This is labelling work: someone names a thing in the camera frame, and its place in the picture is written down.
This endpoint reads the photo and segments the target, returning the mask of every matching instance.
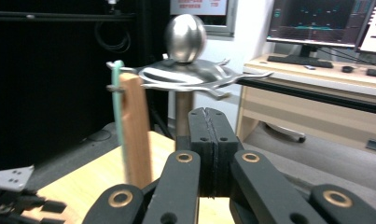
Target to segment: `table surface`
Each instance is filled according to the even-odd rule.
[[[281,54],[264,54],[247,62],[244,65],[244,71],[249,72],[250,69],[273,71],[274,75],[272,78],[276,79],[376,96],[376,77],[366,75],[368,68],[376,69],[374,66],[332,62],[334,65],[333,68],[316,67],[315,70],[309,70],[303,65],[268,62],[267,58],[270,55],[286,56]],[[342,67],[347,65],[354,68],[352,73],[343,73],[341,71]]]
[[[168,155],[174,152],[174,141],[153,132],[149,132],[148,135],[152,176],[153,179],[157,179]],[[106,189],[121,183],[125,183],[124,167],[121,149],[117,147],[38,191],[39,196],[66,203],[67,207],[62,214],[45,213],[35,209],[24,212],[24,215],[38,219],[59,218],[65,220],[65,223],[81,223],[97,198]],[[199,212],[199,223],[234,223],[227,198],[200,198]]]

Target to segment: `wooden block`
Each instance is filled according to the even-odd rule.
[[[143,188],[151,180],[148,110],[142,79],[134,74],[119,76],[125,90],[121,98],[124,148],[122,149],[127,183]]]

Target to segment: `silver ball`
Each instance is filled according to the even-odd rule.
[[[204,49],[206,32],[199,17],[184,14],[167,26],[165,41],[168,54],[178,63],[192,63]]]

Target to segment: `desk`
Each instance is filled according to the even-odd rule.
[[[262,120],[364,150],[370,139],[376,140],[376,77],[365,75],[367,66],[333,63],[333,69],[308,70],[267,62],[268,56],[244,65],[247,72],[274,74],[263,81],[239,82],[244,85],[237,122],[240,139]],[[343,73],[345,65],[356,69]]]
[[[168,155],[174,151],[174,141],[153,132],[149,132],[149,140],[153,166],[152,175],[154,179],[157,179],[160,177]],[[42,188],[38,192],[39,196],[67,203],[62,214],[33,210],[24,212],[24,215],[35,218],[60,218],[69,224],[81,223],[101,193],[112,186],[124,183],[121,162],[121,151],[117,147],[97,160]],[[199,223],[233,223],[229,210],[229,199],[201,198]]]

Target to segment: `monitor screen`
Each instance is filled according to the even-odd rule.
[[[365,28],[356,44],[359,52],[376,54],[376,3],[373,4],[370,14],[368,15]]]
[[[267,41],[354,48],[373,0],[275,0]]]

